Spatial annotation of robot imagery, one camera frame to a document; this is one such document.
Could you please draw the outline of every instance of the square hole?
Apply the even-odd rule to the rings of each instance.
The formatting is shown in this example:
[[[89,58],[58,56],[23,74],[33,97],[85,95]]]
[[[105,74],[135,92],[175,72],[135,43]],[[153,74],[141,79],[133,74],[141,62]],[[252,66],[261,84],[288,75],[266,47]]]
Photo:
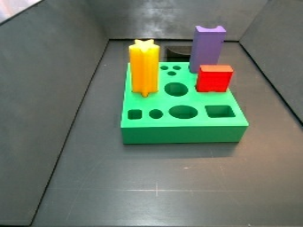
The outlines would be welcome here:
[[[231,106],[206,106],[205,107],[209,117],[236,117]]]
[[[129,111],[129,119],[138,120],[142,118],[142,110],[130,110]]]

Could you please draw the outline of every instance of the gray wall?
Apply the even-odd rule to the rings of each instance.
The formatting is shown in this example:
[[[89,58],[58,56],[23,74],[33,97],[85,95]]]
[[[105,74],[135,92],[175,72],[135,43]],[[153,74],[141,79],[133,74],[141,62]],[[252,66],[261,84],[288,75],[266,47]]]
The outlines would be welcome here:
[[[0,27],[0,224],[33,221],[109,38],[83,0]]]
[[[194,39],[194,26],[227,29],[238,41],[268,0],[89,0],[113,39]]]
[[[303,1],[272,0],[241,43],[303,121]]]

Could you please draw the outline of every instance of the red cube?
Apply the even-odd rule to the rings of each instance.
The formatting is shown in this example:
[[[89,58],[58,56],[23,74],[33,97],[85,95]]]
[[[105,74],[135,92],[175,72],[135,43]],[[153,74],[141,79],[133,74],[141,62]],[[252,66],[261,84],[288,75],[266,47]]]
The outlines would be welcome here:
[[[230,65],[201,65],[197,79],[198,92],[226,92],[233,78],[234,69]]]

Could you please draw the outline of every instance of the green shape sorter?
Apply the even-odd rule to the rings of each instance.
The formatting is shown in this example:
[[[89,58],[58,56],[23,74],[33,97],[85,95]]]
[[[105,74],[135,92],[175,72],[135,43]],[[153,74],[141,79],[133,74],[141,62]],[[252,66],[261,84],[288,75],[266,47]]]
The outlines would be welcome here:
[[[159,91],[131,91],[129,64],[121,129],[125,144],[240,142],[249,122],[230,90],[199,93],[189,62],[161,62]]]

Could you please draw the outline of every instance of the purple block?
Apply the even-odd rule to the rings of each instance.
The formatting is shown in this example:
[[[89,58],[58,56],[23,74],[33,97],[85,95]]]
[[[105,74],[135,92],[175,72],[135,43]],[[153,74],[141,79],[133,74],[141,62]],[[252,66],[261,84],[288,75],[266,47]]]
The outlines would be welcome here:
[[[217,28],[195,27],[190,60],[190,70],[193,73],[198,73],[201,65],[217,65],[225,42],[225,34],[226,30],[222,26]]]

